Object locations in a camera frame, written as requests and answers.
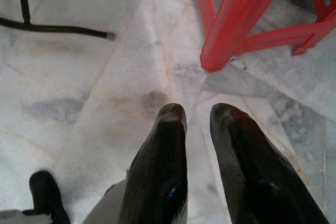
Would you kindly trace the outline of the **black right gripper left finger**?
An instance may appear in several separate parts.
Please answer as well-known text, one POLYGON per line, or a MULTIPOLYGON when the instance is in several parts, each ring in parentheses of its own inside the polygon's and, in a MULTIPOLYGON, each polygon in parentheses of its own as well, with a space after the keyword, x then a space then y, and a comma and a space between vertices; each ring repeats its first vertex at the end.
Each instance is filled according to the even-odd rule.
POLYGON ((120 223, 187 222, 186 132, 183 107, 164 105, 131 163, 120 223))

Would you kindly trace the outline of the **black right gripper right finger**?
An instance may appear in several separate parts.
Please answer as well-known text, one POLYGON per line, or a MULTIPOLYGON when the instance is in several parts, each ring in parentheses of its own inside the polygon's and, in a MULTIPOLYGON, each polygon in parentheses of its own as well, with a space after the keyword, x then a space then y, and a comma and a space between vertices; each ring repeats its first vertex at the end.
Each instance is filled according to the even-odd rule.
POLYGON ((213 105, 210 133, 232 223, 328 223, 292 164, 247 113, 213 105))

